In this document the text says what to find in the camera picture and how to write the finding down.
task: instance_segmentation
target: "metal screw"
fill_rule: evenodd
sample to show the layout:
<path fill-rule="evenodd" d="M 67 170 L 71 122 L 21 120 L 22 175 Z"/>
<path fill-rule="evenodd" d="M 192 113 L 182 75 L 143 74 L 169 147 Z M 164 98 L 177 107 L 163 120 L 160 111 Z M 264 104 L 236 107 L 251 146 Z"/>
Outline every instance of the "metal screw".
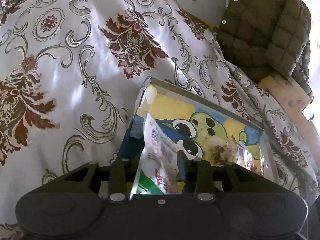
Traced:
<path fill-rule="evenodd" d="M 113 193 L 110 195 L 110 199 L 112 201 L 123 201 L 125 199 L 125 195 L 122 193 Z"/>
<path fill-rule="evenodd" d="M 210 201 L 213 200 L 213 195 L 210 193 L 200 193 L 198 195 L 198 199 L 200 199 L 201 201 Z"/>

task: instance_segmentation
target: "white patterned fabric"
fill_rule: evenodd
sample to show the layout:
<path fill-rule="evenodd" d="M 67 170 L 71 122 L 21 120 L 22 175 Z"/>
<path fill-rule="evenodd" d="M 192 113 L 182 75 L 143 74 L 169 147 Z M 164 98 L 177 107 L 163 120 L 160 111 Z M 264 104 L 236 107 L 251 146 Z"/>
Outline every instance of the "white patterned fabric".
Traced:
<path fill-rule="evenodd" d="M 269 127 L 281 185 L 317 197 L 318 170 L 284 110 L 175 0 L 0 4 L 0 238 L 21 236 L 14 208 L 25 193 L 116 158 L 147 76 Z"/>

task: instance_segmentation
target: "open box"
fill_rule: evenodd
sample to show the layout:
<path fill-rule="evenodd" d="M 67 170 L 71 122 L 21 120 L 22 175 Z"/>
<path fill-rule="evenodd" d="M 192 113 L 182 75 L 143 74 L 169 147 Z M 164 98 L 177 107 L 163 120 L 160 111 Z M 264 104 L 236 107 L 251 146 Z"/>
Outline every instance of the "open box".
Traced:
<path fill-rule="evenodd" d="M 143 150 L 147 113 L 187 156 L 205 159 L 212 147 L 210 137 L 226 141 L 232 136 L 253 155 L 263 177 L 278 184 L 270 137 L 261 127 L 196 94 L 151 77 L 140 90 L 117 158 L 132 159 Z"/>

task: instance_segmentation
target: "black spot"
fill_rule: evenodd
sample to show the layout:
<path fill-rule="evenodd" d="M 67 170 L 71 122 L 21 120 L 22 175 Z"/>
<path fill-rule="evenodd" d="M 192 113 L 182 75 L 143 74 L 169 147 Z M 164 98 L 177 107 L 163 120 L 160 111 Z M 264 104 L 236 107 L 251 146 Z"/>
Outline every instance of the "black spot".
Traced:
<path fill-rule="evenodd" d="M 187 153 L 196 156 L 198 153 L 198 147 L 192 140 L 183 140 L 183 147 Z"/>
<path fill-rule="evenodd" d="M 206 118 L 205 122 L 207 123 L 207 125 L 209 127 L 215 127 L 216 123 L 214 122 L 214 120 L 212 120 L 211 118 Z"/>
<path fill-rule="evenodd" d="M 184 123 L 178 123 L 175 126 L 175 129 L 177 130 L 178 133 L 180 133 L 182 136 L 190 138 L 191 137 L 191 131 L 189 126 L 187 126 Z"/>
<path fill-rule="evenodd" d="M 216 134 L 212 128 L 208 128 L 207 131 L 208 131 L 208 134 L 211 136 Z"/>
<path fill-rule="evenodd" d="M 195 125 L 198 125 L 198 121 L 196 119 L 192 119 L 192 122 L 195 124 Z"/>

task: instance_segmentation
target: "quilted jacket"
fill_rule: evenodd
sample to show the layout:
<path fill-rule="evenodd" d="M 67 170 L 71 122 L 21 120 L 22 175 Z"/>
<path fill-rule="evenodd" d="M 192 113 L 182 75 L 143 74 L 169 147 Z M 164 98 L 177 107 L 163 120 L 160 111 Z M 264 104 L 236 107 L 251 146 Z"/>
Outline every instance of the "quilted jacket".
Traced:
<path fill-rule="evenodd" d="M 217 41 L 225 59 L 252 80 L 272 71 L 288 78 L 308 42 L 310 28 L 310 12 L 301 0 L 231 0 Z"/>

